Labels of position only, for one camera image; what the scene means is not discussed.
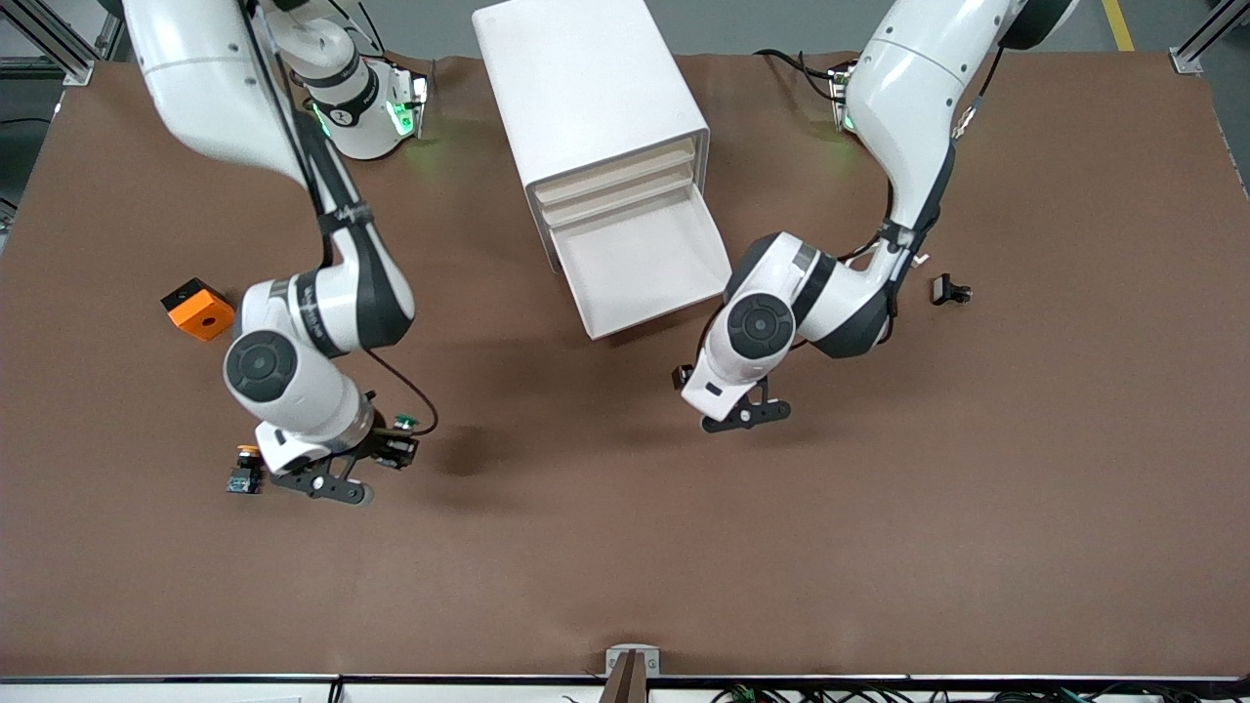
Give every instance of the brown mat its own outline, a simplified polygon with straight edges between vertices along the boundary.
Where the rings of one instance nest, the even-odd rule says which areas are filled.
[[[794,73],[680,64],[731,258],[871,234],[884,176]],[[359,469],[365,509],[228,495],[228,341],[159,304],[314,265],[305,195],[174,141],[135,66],[69,90],[0,260],[0,672],[1250,668],[1250,205],[1202,81],[1009,56],[894,339],[795,353],[792,419],[716,437],[669,383],[714,305],[589,341],[482,65],[436,83],[429,141],[351,166],[418,296],[386,355],[445,423]],[[926,303],[942,271],[971,305]]]

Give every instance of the black label band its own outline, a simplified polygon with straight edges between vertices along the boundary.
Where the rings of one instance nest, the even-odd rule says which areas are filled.
[[[811,278],[808,283],[802,285],[802,290],[799,293],[799,298],[795,299],[791,309],[794,310],[795,324],[801,325],[805,319],[808,319],[808,313],[816,304],[816,299],[820,298],[820,293],[825,290],[825,284],[829,283],[829,276],[834,275],[834,266],[838,265],[838,259],[834,259],[824,251],[820,253],[820,259],[816,260],[816,268],[811,270]]]
[[[339,126],[356,126],[360,123],[360,115],[365,114],[365,110],[372,106],[374,100],[378,99],[378,90],[381,85],[378,74],[372,69],[366,70],[369,71],[369,83],[365,84],[365,89],[360,91],[360,95],[338,105],[320,100],[312,100],[312,104],[331,123]]]
[[[342,357],[346,352],[339,349],[330,339],[321,319],[321,306],[316,301],[316,271],[306,271],[295,278],[295,299],[300,305],[300,319],[316,350],[329,358]]]

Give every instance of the small electronic component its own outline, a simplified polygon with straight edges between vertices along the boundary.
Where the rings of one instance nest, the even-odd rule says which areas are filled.
[[[226,484],[226,493],[246,493],[255,495],[260,493],[260,482],[265,475],[265,460],[260,457],[260,448],[250,444],[239,445],[239,460],[230,472],[230,483]]]
[[[966,285],[955,285],[950,280],[950,274],[942,274],[934,279],[934,288],[929,299],[934,305],[945,305],[951,300],[964,305],[972,299],[972,289]]]

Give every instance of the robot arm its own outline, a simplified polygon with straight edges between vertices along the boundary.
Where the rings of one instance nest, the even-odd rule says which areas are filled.
[[[796,334],[835,359],[864,354],[889,331],[885,285],[908,259],[904,249],[878,249],[855,270],[789,233],[756,240],[729,280],[681,397],[718,423],[734,410],[750,414],[744,395],[785,359]]]
[[[750,428],[788,414],[786,405],[769,415],[766,397],[751,403],[745,395],[781,363],[795,333],[832,358],[865,354],[889,336],[896,291],[938,220],[954,169],[955,104],[996,40],[1031,48],[1076,3],[898,0],[890,8],[846,86],[846,124],[891,188],[871,261],[855,270],[786,233],[751,245],[696,364],[678,377],[681,397],[706,415],[705,429]]]
[[[170,133],[206,156],[269,169],[308,188],[322,239],[341,258],[329,265],[328,250],[318,269],[252,285],[236,315],[222,375],[262,420],[256,439],[270,472],[282,477],[338,455],[385,455],[405,465],[415,442],[390,452],[395,433],[371,397],[329,359],[399,341],[415,315],[412,291],[320,126],[275,89],[261,49],[268,38],[258,40],[236,0],[128,0],[126,21]],[[344,487],[328,497],[359,503],[364,495],[359,485],[344,485],[345,477],[320,478],[326,490]]]

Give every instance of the orange block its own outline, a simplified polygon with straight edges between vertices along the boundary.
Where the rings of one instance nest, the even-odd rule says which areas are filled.
[[[200,279],[166,295],[161,303],[178,329],[208,341],[234,324],[234,308]]]

